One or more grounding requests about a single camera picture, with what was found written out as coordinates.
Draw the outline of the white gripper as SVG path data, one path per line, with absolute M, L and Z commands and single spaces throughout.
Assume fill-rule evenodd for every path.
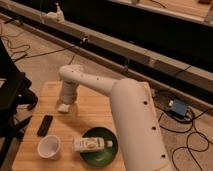
M 72 85 L 62 85 L 60 92 L 60 100 L 62 104 L 59 105 L 58 111 L 60 113 L 68 113 L 70 105 L 73 104 L 77 99 L 77 87 Z

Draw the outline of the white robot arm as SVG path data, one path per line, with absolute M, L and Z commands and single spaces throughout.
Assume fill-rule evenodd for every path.
M 109 97 L 126 171 L 173 171 L 148 84 L 86 74 L 79 65 L 62 66 L 59 77 L 64 104 L 75 101 L 79 84 Z

